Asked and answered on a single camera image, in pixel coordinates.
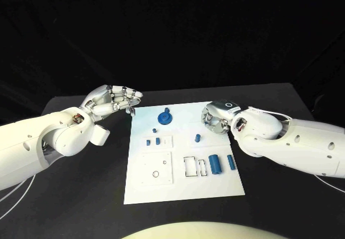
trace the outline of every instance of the dark table surface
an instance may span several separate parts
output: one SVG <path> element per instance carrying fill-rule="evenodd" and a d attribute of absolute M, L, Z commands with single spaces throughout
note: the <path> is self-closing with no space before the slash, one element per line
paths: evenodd
<path fill-rule="evenodd" d="M 55 97 L 44 114 L 80 106 L 84 98 Z M 140 107 L 218 99 L 314 119 L 290 84 L 145 92 Z M 314 175 L 264 157 L 250 157 L 231 135 L 246 196 L 124 205 L 132 117 L 117 112 L 100 125 L 111 132 L 106 145 L 90 143 L 38 174 L 23 201 L 0 221 L 2 239 L 122 238 L 153 226 L 188 221 L 241 224 L 289 238 L 345 237 L 345 194 Z M 0 203 L 0 216 L 29 181 Z"/>

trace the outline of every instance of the black backdrop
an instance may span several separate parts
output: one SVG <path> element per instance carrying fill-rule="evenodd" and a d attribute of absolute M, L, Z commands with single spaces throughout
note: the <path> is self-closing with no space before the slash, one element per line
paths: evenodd
<path fill-rule="evenodd" d="M 332 1 L 2 0 L 0 122 L 101 84 L 292 82 L 312 109 L 345 76 L 344 28 Z"/>

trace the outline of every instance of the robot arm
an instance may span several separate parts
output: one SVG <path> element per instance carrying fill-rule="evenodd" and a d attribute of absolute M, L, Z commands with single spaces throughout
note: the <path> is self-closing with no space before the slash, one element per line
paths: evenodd
<path fill-rule="evenodd" d="M 345 177 L 344 128 L 253 107 L 243 110 L 231 101 L 210 103 L 201 121 L 215 133 L 231 130 L 240 148 L 253 157 L 264 156 L 311 174 Z"/>
<path fill-rule="evenodd" d="M 0 127 L 0 190 L 21 183 L 64 156 L 75 155 L 88 142 L 103 145 L 110 131 L 96 124 L 113 112 L 133 106 L 143 94 L 119 86 L 101 86 L 81 107 L 25 119 Z"/>

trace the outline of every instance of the blue object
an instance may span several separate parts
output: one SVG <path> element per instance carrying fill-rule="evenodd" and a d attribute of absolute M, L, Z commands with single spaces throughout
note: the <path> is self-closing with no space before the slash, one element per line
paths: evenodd
<path fill-rule="evenodd" d="M 171 121 L 174 120 L 174 116 L 171 115 L 169 112 L 171 112 L 169 108 L 166 108 L 165 112 L 161 113 L 161 115 L 159 115 L 159 123 L 163 124 L 163 125 L 169 124 Z"/>
<path fill-rule="evenodd" d="M 228 155 L 227 157 L 228 157 L 230 168 L 231 168 L 231 170 L 236 170 L 236 164 L 234 164 L 233 156 Z"/>
<path fill-rule="evenodd" d="M 195 142 L 200 143 L 200 134 L 195 136 Z"/>
<path fill-rule="evenodd" d="M 221 164 L 220 164 L 218 155 L 217 154 L 211 155 L 208 157 L 208 160 L 210 160 L 213 174 L 220 174 L 221 173 Z"/>

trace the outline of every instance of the cable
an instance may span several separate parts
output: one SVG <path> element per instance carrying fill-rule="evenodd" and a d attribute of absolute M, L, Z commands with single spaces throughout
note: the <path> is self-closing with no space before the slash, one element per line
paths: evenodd
<path fill-rule="evenodd" d="M 13 208 L 16 207 L 16 205 L 19 204 L 19 202 L 22 201 L 22 199 L 23 199 L 23 197 L 25 197 L 28 191 L 29 191 L 32 182 L 34 182 L 34 180 L 35 180 L 35 176 L 32 177 L 32 181 L 31 181 L 31 184 L 29 184 L 29 186 L 28 186 L 28 189 L 26 189 L 26 191 L 25 191 L 25 193 L 23 193 L 23 196 L 21 197 L 19 201 L 16 202 L 16 204 L 13 205 L 13 207 L 10 208 L 10 210 L 9 210 L 9 211 L 5 213 L 5 215 L 0 217 L 0 220 L 5 218 L 5 216 L 9 214 L 9 212 L 13 210 Z"/>
<path fill-rule="evenodd" d="M 21 182 L 21 184 L 16 186 L 16 188 L 8 193 L 8 195 L 0 199 L 0 202 L 6 199 L 6 197 L 19 189 L 19 187 L 23 185 L 26 182 L 26 179 Z"/>
<path fill-rule="evenodd" d="M 328 184 L 332 188 L 335 188 L 337 190 L 340 190 L 341 192 L 345 193 L 345 191 L 344 191 L 342 189 L 337 188 L 334 185 L 331 185 L 328 182 L 325 182 L 319 177 L 318 177 L 318 179 L 319 179 L 325 184 Z"/>
<path fill-rule="evenodd" d="M 276 112 L 272 112 L 272 111 L 264 111 L 264 110 L 257 109 L 257 108 L 254 108 L 254 107 L 249 107 L 249 108 L 251 108 L 251 109 L 254 109 L 254 110 L 257 110 L 257 111 L 262 111 L 262 112 L 264 112 L 264 113 L 269 113 L 269 114 L 275 114 L 275 115 L 283 116 L 283 117 L 288 118 L 289 120 L 293 119 L 290 116 L 288 116 L 288 115 L 285 115 L 285 114 L 282 114 L 282 113 L 276 113 Z"/>

